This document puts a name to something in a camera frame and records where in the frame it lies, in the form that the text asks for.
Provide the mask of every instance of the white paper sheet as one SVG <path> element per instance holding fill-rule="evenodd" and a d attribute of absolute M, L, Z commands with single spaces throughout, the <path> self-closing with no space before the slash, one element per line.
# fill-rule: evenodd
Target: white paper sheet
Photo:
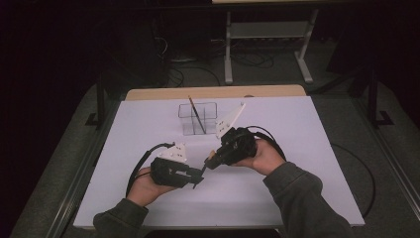
<path fill-rule="evenodd" d="M 289 161 L 322 180 L 323 196 L 336 212 L 352 225 L 365 224 L 310 97 L 215 98 L 194 102 L 216 102 L 219 116 L 246 102 L 247 107 L 234 127 L 266 128 Z M 157 144 L 184 142 L 187 164 L 202 168 L 209 152 L 220 147 L 220 141 L 214 134 L 182 135 L 177 110 L 184 103 L 188 99 L 121 103 L 74 226 L 92 227 L 96 213 L 114 207 L 125 196 L 136 163 Z M 263 176 L 246 168 L 220 166 L 214 171 L 207 170 L 204 177 L 195 189 L 188 184 L 149 205 L 144 225 L 170 228 L 282 224 Z"/>

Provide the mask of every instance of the clear acrylic container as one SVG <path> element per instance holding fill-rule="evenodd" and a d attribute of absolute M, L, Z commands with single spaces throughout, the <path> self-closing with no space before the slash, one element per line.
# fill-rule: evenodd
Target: clear acrylic container
<path fill-rule="evenodd" d="M 182 134 L 184 136 L 215 134 L 217 104 L 215 102 L 194 103 L 194 106 L 204 131 L 191 104 L 180 104 L 178 117 L 182 123 Z"/>

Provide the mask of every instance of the dark background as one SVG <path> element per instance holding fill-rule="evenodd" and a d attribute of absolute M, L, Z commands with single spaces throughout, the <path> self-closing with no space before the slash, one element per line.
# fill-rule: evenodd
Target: dark background
<path fill-rule="evenodd" d="M 223 12 L 165 12 L 165 21 L 156 23 L 154 12 L 87 11 L 116 6 L 112 1 L 0 2 L 2 237 L 10 234 L 80 99 L 101 72 L 115 72 L 114 80 L 105 83 L 111 95 L 159 87 L 165 66 L 157 58 L 156 29 L 180 48 L 224 34 Z M 340 40 L 329 69 L 373 68 L 420 126 L 416 14 L 414 6 L 401 1 L 323 7 L 312 40 Z"/>

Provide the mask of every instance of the white mount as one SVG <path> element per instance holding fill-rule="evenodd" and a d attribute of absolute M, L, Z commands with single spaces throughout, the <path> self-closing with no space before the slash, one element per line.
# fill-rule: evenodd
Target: white mount
<path fill-rule="evenodd" d="M 232 110 L 229 114 L 225 115 L 223 118 L 216 120 L 216 137 L 220 139 L 226 132 L 231 129 L 238 117 L 241 115 L 242 111 L 245 108 L 245 103 L 242 102 L 241 106 Z"/>
<path fill-rule="evenodd" d="M 166 159 L 169 161 L 175 161 L 185 164 L 185 145 L 184 144 L 175 144 L 174 146 L 168 148 L 165 151 L 159 152 L 157 154 L 160 158 Z"/>

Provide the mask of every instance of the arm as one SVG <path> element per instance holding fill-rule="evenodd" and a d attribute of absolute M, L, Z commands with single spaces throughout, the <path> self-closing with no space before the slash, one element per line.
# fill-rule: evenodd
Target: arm
<path fill-rule="evenodd" d="M 145 206 L 160 195 L 174 190 L 174 187 L 156 185 L 149 175 L 150 168 L 139 170 L 139 175 L 127 196 L 114 208 L 96 214 L 93 225 L 97 237 L 137 237 L 140 227 L 148 214 Z"/>
<path fill-rule="evenodd" d="M 354 237 L 349 222 L 337 214 L 321 195 L 322 182 L 293 163 L 287 163 L 264 140 L 257 154 L 238 162 L 265 175 L 265 185 L 281 210 L 287 234 L 300 237 Z"/>

